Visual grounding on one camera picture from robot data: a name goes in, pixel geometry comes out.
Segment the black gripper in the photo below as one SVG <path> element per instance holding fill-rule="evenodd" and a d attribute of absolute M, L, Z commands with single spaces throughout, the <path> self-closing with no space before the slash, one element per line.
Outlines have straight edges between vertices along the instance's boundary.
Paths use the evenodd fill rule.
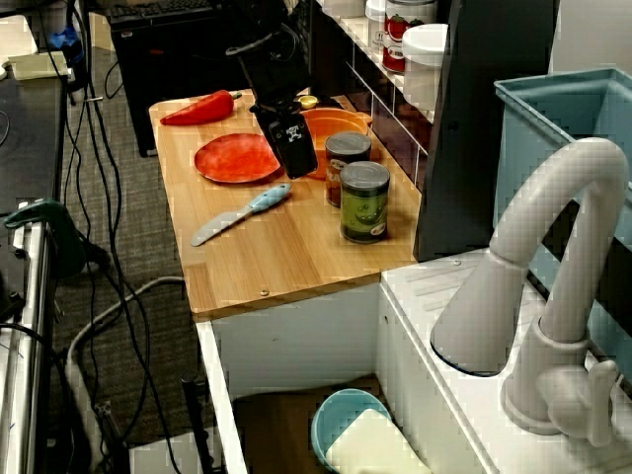
<path fill-rule="evenodd" d="M 251 43 L 239 53 L 256 104 L 254 115 L 262 133 L 271 133 L 274 151 L 290 179 L 306 176 L 318 168 L 312 138 L 302 114 L 278 116 L 266 110 L 291 109 L 294 98 L 310 85 L 310 76 L 300 41 L 294 37 L 271 37 Z"/>

